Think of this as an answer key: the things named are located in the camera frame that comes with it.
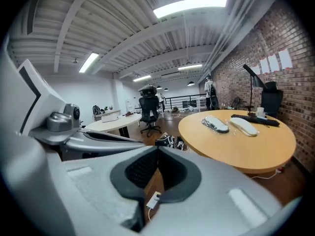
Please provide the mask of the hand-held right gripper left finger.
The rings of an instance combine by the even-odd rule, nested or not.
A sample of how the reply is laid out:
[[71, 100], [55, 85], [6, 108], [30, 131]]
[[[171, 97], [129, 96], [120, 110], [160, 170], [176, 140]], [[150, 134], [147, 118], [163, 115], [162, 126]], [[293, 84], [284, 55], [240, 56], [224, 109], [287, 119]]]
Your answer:
[[135, 185], [116, 167], [150, 154], [153, 146], [142, 147], [104, 157], [62, 162], [48, 150], [47, 169], [50, 194], [58, 204], [46, 208], [48, 233], [156, 233], [145, 225], [143, 188], [136, 188], [136, 198], [124, 197], [118, 187]]

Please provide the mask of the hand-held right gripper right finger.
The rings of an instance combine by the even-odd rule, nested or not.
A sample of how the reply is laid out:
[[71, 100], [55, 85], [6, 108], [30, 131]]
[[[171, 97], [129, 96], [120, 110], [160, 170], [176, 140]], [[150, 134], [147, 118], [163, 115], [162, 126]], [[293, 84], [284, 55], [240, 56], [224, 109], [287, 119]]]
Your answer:
[[162, 147], [164, 193], [145, 236], [265, 236], [282, 206], [254, 180], [219, 161]]

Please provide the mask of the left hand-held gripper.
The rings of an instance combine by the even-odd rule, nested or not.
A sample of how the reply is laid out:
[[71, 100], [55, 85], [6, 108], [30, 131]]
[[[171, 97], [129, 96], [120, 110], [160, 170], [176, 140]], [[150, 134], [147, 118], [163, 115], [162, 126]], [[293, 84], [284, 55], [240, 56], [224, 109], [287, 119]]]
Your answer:
[[104, 132], [84, 131], [83, 137], [71, 137], [80, 129], [79, 107], [67, 103], [52, 89], [28, 59], [17, 71], [26, 86], [22, 90], [22, 99], [26, 102], [17, 133], [48, 145], [57, 151], [61, 160], [65, 160], [65, 149], [116, 154], [146, 146], [141, 141]]

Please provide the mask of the white oval table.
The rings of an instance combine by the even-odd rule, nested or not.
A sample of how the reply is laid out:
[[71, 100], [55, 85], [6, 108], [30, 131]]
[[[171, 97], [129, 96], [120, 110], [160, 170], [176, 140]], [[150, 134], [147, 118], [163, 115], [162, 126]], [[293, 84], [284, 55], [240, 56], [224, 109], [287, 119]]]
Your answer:
[[119, 116], [117, 120], [110, 121], [110, 122], [102, 122], [101, 120], [95, 121], [85, 128], [93, 131], [98, 132], [109, 132], [113, 130], [119, 130], [120, 136], [129, 138], [128, 126], [133, 123], [138, 123], [141, 119], [140, 114], [133, 114], [129, 116]]

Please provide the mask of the white power strip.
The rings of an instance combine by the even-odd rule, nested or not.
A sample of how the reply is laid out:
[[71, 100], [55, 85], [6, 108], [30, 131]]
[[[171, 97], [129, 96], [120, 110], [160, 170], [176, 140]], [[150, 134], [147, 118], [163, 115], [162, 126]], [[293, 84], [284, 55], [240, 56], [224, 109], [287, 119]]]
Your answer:
[[160, 196], [161, 196], [161, 193], [155, 191], [152, 197], [150, 198], [150, 200], [147, 202], [146, 207], [148, 209], [154, 209], [157, 203], [159, 202]]

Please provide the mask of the small black and white bag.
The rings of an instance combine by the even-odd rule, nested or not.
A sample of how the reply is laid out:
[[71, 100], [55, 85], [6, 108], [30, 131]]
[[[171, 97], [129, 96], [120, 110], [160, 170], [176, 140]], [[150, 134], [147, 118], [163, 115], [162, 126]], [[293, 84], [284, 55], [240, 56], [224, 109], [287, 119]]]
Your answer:
[[180, 136], [177, 137], [175, 148], [179, 150], [189, 151], [189, 146], [184, 142], [184, 140]]

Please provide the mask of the black mesh office chair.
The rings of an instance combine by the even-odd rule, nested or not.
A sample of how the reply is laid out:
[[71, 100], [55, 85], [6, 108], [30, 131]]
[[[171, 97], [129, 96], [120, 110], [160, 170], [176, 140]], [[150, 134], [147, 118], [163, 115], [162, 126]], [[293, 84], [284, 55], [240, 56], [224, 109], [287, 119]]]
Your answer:
[[140, 133], [142, 134], [144, 131], [147, 131], [147, 134], [146, 134], [147, 137], [150, 136], [151, 131], [158, 131], [161, 134], [160, 126], [155, 125], [155, 122], [157, 121], [159, 117], [158, 97], [157, 96], [141, 97], [139, 99], [139, 103], [142, 110], [140, 121], [146, 124], [146, 128], [140, 130]]

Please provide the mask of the black and white backpack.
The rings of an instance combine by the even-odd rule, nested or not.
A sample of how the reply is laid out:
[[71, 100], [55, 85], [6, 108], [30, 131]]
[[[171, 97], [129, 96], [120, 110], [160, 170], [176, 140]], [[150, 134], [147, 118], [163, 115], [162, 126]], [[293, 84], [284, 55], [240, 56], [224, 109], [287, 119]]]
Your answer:
[[175, 137], [172, 135], [168, 135], [166, 132], [164, 132], [160, 138], [155, 140], [155, 146], [174, 148]]

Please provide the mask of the grey helmet device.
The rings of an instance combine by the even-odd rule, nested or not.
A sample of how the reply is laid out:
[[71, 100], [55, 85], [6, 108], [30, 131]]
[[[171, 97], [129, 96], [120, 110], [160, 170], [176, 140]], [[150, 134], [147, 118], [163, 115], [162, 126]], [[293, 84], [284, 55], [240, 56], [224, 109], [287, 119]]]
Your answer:
[[144, 98], [153, 97], [157, 94], [157, 88], [151, 84], [147, 84], [138, 90]]

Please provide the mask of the black metal railing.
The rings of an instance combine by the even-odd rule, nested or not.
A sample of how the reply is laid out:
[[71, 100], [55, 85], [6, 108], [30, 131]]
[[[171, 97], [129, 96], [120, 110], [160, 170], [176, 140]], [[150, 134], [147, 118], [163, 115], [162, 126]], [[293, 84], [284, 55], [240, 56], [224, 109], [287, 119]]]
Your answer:
[[184, 96], [168, 97], [164, 100], [166, 112], [198, 111], [206, 110], [206, 94], [192, 94]]

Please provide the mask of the black keyboard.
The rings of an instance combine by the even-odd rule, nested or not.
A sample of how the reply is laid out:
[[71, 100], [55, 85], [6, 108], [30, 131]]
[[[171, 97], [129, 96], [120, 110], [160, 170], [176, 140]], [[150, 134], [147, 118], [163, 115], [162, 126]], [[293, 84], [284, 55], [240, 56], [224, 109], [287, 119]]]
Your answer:
[[279, 127], [280, 123], [276, 120], [268, 119], [268, 120], [262, 120], [257, 119], [256, 117], [250, 117], [250, 116], [243, 116], [243, 115], [231, 115], [232, 118], [241, 118], [251, 123], [257, 123], [262, 124], [265, 126], [273, 126], [273, 127]]

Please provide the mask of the black high-back office chair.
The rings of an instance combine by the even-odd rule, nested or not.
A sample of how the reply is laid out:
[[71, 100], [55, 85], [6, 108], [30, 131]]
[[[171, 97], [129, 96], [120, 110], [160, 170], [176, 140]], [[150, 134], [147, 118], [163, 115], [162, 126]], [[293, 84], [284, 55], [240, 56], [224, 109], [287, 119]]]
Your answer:
[[283, 100], [283, 91], [277, 89], [277, 83], [267, 82], [261, 93], [261, 107], [266, 115], [276, 118]]

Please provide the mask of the black round lamp base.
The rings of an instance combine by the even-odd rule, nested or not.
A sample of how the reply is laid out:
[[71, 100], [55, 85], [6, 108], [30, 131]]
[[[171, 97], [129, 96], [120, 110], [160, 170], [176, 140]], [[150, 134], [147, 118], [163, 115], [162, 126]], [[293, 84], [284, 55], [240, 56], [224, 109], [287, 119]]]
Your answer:
[[254, 71], [247, 65], [244, 64], [243, 68], [250, 74], [250, 86], [251, 86], [251, 94], [250, 94], [250, 103], [249, 105], [245, 106], [248, 110], [248, 116], [252, 117], [254, 113], [252, 112], [252, 90], [253, 87], [259, 87], [263, 89], [267, 89], [266, 85], [262, 82], [262, 80], [258, 77], [257, 74], [254, 73]]

